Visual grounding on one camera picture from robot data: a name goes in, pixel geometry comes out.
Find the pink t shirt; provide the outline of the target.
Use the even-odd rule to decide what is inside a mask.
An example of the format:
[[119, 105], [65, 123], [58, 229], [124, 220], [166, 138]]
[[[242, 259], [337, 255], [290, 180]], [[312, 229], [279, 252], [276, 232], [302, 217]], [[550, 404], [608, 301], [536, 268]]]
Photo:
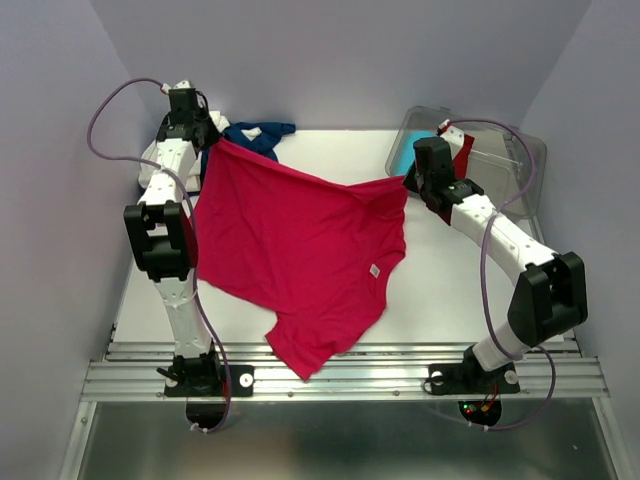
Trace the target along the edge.
[[308, 380], [384, 313], [407, 200], [397, 177], [336, 184], [222, 140], [195, 207], [198, 276], [273, 311], [268, 344]]

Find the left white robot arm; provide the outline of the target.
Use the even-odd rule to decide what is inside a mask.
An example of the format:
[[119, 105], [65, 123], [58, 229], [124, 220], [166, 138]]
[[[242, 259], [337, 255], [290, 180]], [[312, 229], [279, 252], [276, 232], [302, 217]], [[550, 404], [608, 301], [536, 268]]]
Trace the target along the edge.
[[196, 304], [196, 234], [183, 206], [186, 183], [201, 151], [219, 139], [204, 95], [184, 80], [166, 90], [170, 110], [150, 156], [153, 172], [124, 221], [139, 270], [158, 291], [174, 338], [172, 364], [158, 372], [167, 396], [210, 396], [223, 371]]

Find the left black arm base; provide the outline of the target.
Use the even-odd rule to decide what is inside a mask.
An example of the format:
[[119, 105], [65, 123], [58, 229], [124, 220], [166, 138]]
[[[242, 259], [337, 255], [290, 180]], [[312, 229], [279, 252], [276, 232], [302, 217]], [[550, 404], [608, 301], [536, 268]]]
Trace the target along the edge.
[[[169, 398], [223, 398], [228, 393], [226, 370], [213, 365], [170, 365], [156, 372], [165, 382], [164, 395]], [[253, 395], [255, 369], [251, 365], [230, 365], [231, 396], [247, 398]]]

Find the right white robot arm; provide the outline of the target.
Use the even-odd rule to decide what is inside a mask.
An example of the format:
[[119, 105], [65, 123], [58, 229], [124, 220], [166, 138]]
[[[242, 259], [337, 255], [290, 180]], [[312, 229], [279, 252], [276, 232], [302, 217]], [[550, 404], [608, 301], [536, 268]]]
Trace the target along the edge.
[[446, 140], [422, 138], [413, 150], [404, 185], [480, 247], [483, 308], [488, 308], [487, 259], [514, 285], [507, 320], [499, 327], [487, 320], [489, 336], [471, 347], [460, 366], [463, 384], [482, 390], [495, 380], [496, 370], [586, 321], [585, 265], [576, 253], [559, 254], [530, 237], [499, 212], [474, 181], [458, 179]]

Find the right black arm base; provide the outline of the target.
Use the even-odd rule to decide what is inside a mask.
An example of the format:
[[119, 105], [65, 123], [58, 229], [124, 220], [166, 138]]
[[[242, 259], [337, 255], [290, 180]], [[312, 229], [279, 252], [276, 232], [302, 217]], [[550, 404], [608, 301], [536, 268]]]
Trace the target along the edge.
[[509, 363], [490, 372], [463, 363], [437, 363], [428, 367], [425, 392], [435, 396], [517, 394], [520, 392], [515, 365]]

